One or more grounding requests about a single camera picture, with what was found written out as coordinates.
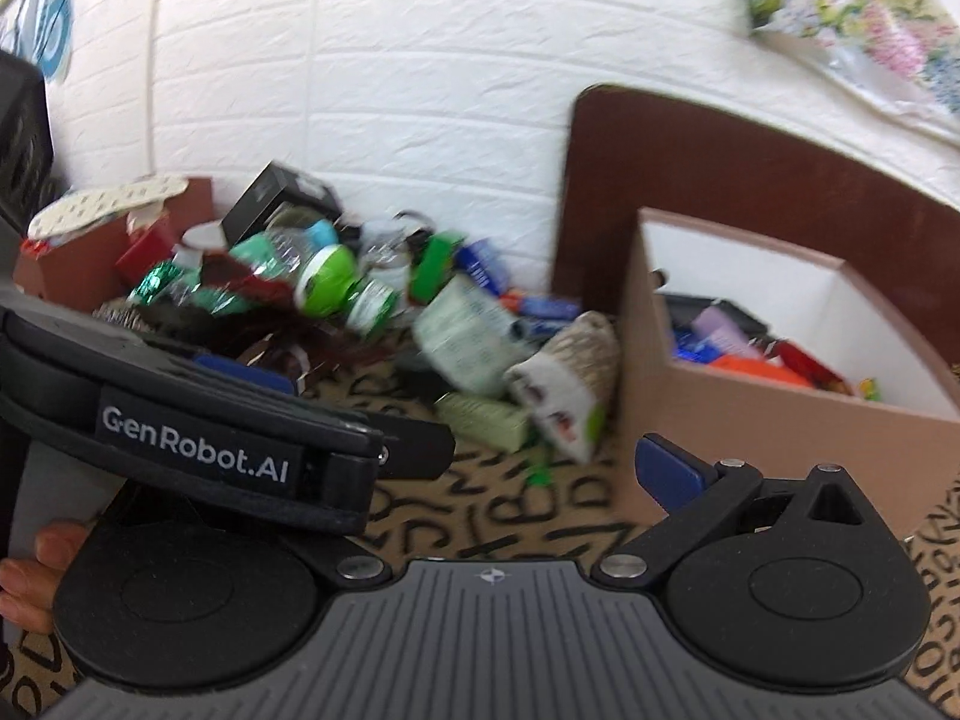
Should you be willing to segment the person's left hand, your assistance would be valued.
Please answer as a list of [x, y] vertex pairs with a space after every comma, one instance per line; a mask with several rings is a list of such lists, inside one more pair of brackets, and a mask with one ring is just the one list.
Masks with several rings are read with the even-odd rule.
[[53, 599], [89, 532], [89, 525], [68, 520], [53, 522], [37, 532], [34, 556], [3, 559], [3, 621], [32, 634], [47, 635], [53, 631]]

